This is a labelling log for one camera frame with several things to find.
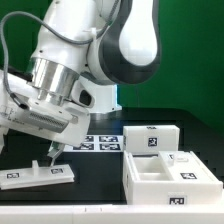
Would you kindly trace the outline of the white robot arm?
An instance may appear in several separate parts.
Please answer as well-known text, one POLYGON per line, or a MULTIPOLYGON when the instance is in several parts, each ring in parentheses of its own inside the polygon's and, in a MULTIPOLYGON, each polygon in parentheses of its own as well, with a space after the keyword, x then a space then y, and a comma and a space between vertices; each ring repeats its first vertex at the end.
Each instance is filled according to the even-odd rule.
POLYGON ((159 0, 53 0, 24 76, 0 69, 0 152, 10 130, 80 146, 101 86, 139 84, 160 63, 159 0))

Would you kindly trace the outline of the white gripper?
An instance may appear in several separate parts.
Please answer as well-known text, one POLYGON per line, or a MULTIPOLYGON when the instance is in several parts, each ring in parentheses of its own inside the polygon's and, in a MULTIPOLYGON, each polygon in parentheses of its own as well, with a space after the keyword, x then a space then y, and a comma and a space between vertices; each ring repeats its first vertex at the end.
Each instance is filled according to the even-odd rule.
POLYGON ((20 108, 11 99, 3 84, 3 71, 0 70, 0 154, 9 128, 55 141, 47 154, 51 165, 64 151, 64 144, 78 147, 84 141, 90 123, 87 109, 71 102, 56 106, 40 101, 37 99, 38 90, 25 80, 9 74, 8 81, 11 90, 28 108, 20 108))

